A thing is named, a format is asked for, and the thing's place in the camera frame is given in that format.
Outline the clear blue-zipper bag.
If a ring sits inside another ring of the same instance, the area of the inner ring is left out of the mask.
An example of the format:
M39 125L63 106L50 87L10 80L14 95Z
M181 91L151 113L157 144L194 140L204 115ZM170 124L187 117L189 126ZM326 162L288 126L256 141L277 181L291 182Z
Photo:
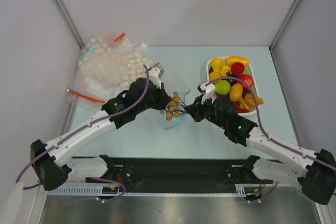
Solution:
M161 110L163 119L162 127L165 130L170 130L179 125L184 115L186 115L184 109L186 106L185 97L190 93L190 89L177 74L167 76L163 79L163 83L165 85L165 91L171 100L165 109Z

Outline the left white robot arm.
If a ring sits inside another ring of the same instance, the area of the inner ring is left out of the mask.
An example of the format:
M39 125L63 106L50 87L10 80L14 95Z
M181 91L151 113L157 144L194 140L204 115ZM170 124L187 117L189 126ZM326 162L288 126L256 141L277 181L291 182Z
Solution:
M101 109L74 130L43 143L30 146L30 160L44 190L51 191L64 184L74 169L68 162L81 149L98 137L121 128L148 109L161 111L170 102L164 83L138 78L129 89L102 105Z

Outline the brown longan bunch toy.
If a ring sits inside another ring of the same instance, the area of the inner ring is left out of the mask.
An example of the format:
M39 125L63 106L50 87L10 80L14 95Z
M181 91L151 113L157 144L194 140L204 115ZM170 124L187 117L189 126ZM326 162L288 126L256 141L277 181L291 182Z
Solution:
M164 109L163 114L165 115L165 119L167 121L173 121L181 118L183 115L186 115L186 111L184 110L185 102L184 98L181 94L177 92L172 93L172 101L168 104L166 109Z

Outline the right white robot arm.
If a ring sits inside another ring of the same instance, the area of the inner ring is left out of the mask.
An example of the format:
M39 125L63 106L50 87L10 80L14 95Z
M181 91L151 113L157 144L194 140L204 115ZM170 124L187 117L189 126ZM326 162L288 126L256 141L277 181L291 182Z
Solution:
M228 98L197 97L185 111L196 122L208 120L220 127L235 144L266 153L274 158L267 161L258 156L247 158L242 169L243 179L254 183L268 179L292 186L310 200L327 205L335 192L335 158L325 149L319 152L294 146L267 133L260 123L239 115Z

